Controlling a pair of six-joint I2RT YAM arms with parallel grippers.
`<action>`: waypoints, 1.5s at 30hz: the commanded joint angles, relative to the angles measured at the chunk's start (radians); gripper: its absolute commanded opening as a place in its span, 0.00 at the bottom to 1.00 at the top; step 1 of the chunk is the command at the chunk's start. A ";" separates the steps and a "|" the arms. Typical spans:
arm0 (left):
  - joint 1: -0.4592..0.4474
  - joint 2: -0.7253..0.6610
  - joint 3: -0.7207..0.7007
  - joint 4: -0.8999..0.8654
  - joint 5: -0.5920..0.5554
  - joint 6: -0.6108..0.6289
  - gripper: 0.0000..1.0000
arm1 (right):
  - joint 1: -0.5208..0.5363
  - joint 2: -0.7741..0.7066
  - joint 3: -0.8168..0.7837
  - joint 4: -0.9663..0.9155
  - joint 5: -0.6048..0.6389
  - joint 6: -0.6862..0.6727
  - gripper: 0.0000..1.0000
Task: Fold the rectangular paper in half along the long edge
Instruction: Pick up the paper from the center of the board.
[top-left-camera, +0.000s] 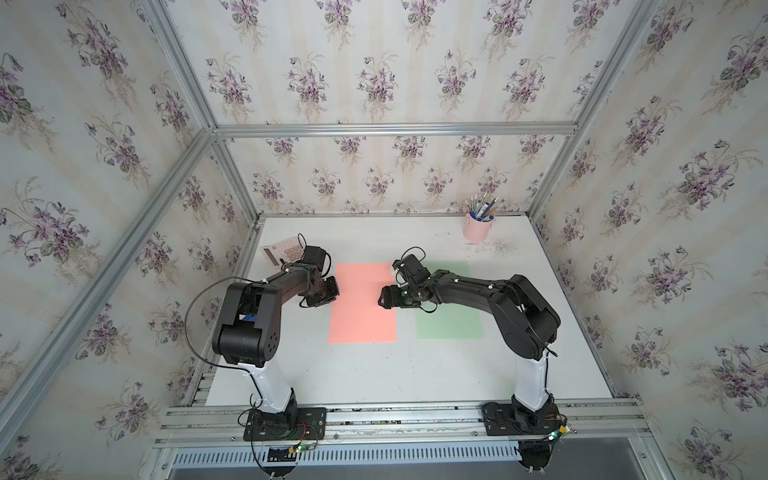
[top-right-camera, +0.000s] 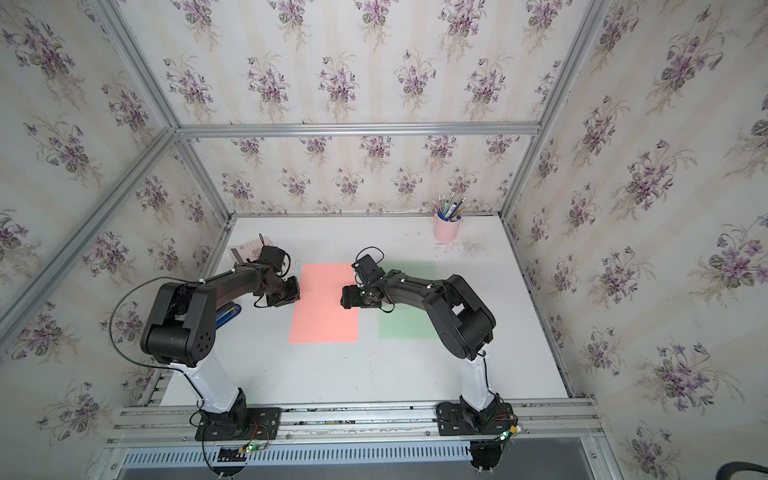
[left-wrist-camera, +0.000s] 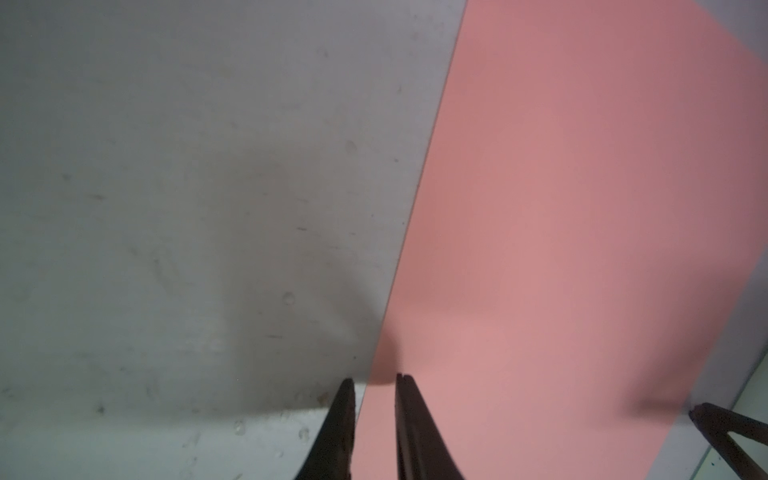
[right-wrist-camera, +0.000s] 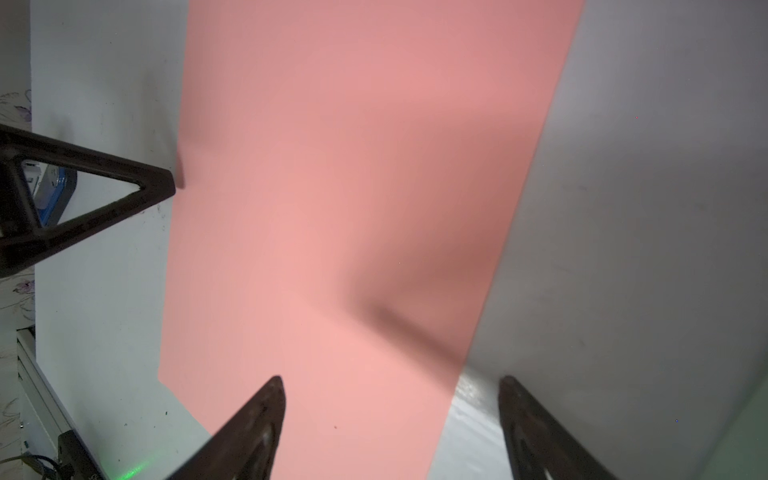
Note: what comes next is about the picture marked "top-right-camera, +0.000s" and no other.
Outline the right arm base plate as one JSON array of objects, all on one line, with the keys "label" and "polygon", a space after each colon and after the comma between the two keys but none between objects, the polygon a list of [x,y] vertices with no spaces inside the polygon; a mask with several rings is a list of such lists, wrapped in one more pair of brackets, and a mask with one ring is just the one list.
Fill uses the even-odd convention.
[{"label": "right arm base plate", "polygon": [[515,433],[518,417],[512,405],[495,398],[483,410],[473,409],[467,402],[442,402],[436,406],[440,436],[495,435]]}]

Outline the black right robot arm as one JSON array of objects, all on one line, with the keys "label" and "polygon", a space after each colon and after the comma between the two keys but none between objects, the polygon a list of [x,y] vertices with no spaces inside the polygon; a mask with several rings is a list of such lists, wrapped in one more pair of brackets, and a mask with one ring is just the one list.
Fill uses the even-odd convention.
[{"label": "black right robot arm", "polygon": [[358,283],[342,288],[341,306],[382,309],[403,304],[425,312],[442,345],[463,362],[460,401],[478,414],[488,411],[497,401],[486,360],[496,320],[468,282],[459,275],[428,280],[381,269],[358,278]]}]

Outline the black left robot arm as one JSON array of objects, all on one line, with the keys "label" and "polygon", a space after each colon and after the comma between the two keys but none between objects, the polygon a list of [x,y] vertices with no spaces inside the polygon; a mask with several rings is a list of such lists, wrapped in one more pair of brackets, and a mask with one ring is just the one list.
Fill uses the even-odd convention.
[{"label": "black left robot arm", "polygon": [[278,308],[299,300],[300,287],[296,277],[283,277],[279,268],[240,263],[208,279],[163,284],[150,310],[140,341],[142,352],[182,373],[206,413],[228,413],[241,396],[213,349],[217,311],[248,294]]}]

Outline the pink paper sheet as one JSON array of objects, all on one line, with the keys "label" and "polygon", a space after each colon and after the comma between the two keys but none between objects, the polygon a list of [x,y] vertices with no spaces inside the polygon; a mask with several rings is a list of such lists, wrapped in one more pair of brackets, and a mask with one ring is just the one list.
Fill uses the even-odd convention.
[{"label": "pink paper sheet", "polygon": [[290,344],[351,343],[358,340],[358,311],[341,306],[342,289],[352,285],[348,264],[305,264],[299,278]]}]

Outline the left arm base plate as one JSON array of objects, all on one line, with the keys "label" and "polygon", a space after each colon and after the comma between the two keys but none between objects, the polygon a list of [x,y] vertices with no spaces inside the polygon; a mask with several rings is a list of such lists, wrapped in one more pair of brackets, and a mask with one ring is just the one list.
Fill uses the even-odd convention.
[{"label": "left arm base plate", "polygon": [[196,441],[274,440],[282,410],[277,407],[251,408],[244,412],[213,414],[202,411]]}]

